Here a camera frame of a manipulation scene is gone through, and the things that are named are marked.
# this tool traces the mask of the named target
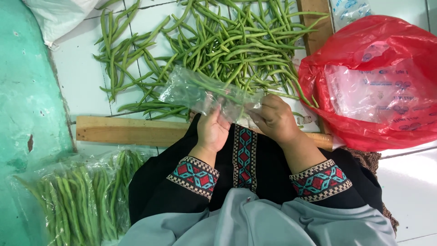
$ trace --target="black garment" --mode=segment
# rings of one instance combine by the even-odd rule
[[[268,199],[277,204],[298,197],[289,178],[292,173],[279,145],[267,136],[256,134],[235,124],[231,125],[223,149],[217,153],[215,169],[220,177],[215,184],[210,201],[207,197],[167,179],[178,166],[179,161],[196,145],[199,118],[200,114],[195,116],[183,138],[159,156],[150,158],[135,173],[129,185],[129,212],[132,224],[142,218],[165,212],[197,213],[207,207],[210,211],[217,210],[221,208],[228,191],[234,187],[250,188],[260,199]],[[252,145],[247,147],[249,152],[242,148],[246,146],[241,146],[247,134],[252,136],[251,143],[248,143]],[[251,180],[250,183],[239,183],[236,178],[238,167],[235,163],[237,153],[241,151],[246,151],[249,155],[247,157],[242,154],[243,161],[250,158],[253,162],[253,165],[247,166],[253,174],[248,179]],[[345,209],[369,204],[382,213],[382,190],[370,171],[361,167],[346,150],[328,152],[320,149],[320,151],[327,159],[335,162],[353,185],[342,192],[312,203]]]

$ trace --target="embroidered sleeve cuff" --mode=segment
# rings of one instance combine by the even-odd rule
[[[290,175],[290,180],[298,196],[308,202],[326,199],[352,186],[352,182],[333,160]]]
[[[207,197],[208,200],[211,200],[218,178],[219,173],[217,170],[191,156],[180,160],[173,173],[167,177],[168,180]]]

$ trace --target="person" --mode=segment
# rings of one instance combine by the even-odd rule
[[[196,115],[129,185],[136,245],[396,245],[376,178],[344,149],[318,149],[280,97],[250,117],[265,134]]]

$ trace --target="bagged green beans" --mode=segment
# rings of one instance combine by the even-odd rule
[[[233,84],[176,65],[159,100],[183,105],[204,115],[220,106],[220,113],[227,121],[239,123],[248,118],[244,109],[260,112],[263,95],[262,92],[251,94]]]
[[[150,156],[135,148],[75,155],[10,176],[32,245],[116,244],[130,227],[129,182]]]

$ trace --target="turquoise wall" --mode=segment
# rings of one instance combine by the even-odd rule
[[[61,92],[33,14],[21,0],[0,1],[0,23],[0,246],[28,246],[5,178],[73,148]]]

